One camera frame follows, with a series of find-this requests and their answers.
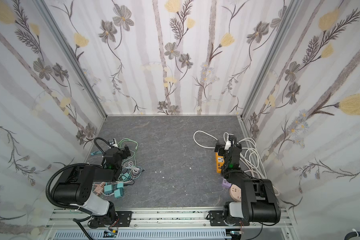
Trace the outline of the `orange power strip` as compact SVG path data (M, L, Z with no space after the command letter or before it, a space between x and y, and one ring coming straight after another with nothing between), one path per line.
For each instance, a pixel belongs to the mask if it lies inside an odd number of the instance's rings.
M216 152L216 171L218 174L222 172L223 165L225 163L224 153L222 151Z

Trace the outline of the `purple power strip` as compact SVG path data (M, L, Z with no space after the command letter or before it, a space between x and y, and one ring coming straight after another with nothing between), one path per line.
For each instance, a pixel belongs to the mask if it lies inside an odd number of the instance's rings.
M229 189L231 186L232 186L231 183L229 183L226 179L223 179L223 182L222 182L223 188Z

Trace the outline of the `pink round power strip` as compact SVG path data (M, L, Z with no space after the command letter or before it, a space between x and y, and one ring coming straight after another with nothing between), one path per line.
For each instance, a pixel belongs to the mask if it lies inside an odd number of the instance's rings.
M230 196L235 202L242 201L242 191L237 185L231 185L230 187Z

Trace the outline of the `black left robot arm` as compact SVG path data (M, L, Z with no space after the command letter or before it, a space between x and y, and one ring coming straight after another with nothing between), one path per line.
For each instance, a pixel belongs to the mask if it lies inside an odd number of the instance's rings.
M47 199L58 208L88 214L89 228L128 227L132 213L117 212L114 203L93 193L93 183L116 183L123 170L123 160L130 156L128 146L113 147L104 152L101 165L80 163L63 167L47 182Z

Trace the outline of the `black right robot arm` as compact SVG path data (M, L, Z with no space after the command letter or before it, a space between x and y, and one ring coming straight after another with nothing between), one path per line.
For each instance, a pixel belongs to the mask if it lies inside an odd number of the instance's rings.
M244 226L256 222L275 225L281 219L281 207L273 184L268 179L255 178L245 173L240 168L241 152L241 143L231 136L224 147L225 163L221 176L241 189L241 201L224 205L224 221L231 225L235 222L242 222Z

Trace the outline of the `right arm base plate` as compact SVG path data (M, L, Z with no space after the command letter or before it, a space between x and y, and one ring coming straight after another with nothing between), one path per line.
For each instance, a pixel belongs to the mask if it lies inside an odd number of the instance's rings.
M211 227L225 227L228 224L225 222L223 211L209 211L206 219L210 221Z

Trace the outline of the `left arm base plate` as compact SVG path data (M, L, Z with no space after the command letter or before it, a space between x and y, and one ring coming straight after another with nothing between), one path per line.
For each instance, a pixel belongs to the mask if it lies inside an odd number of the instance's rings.
M132 220L132 211L117 211L117 222L115 224L116 227L121 228L125 227L128 228L130 226Z

